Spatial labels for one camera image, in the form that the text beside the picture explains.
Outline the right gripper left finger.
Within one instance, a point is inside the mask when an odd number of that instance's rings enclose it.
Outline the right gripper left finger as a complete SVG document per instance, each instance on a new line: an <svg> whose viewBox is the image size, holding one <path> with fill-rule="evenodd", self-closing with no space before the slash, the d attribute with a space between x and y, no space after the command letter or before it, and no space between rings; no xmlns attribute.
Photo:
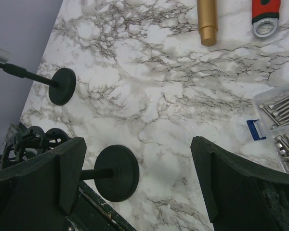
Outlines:
<svg viewBox="0 0 289 231"><path fill-rule="evenodd" d="M0 170L0 231L61 231L76 203L86 154L81 137Z"/></svg>

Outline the gold microphone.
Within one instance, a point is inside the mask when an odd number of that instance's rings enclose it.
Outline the gold microphone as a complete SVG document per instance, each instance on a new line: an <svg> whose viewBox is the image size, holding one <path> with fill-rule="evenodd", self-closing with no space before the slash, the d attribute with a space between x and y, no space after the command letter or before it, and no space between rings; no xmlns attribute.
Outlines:
<svg viewBox="0 0 289 231"><path fill-rule="evenodd" d="M203 46L213 46L217 42L218 18L215 0L197 1L198 32Z"/></svg>

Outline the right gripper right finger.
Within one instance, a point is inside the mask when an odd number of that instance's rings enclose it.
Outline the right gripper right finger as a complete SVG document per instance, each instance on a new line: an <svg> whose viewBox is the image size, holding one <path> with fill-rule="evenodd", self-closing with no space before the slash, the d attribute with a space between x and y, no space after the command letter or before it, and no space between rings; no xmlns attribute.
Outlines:
<svg viewBox="0 0 289 231"><path fill-rule="evenodd" d="M289 231L289 174L200 136L192 139L191 153L216 231Z"/></svg>

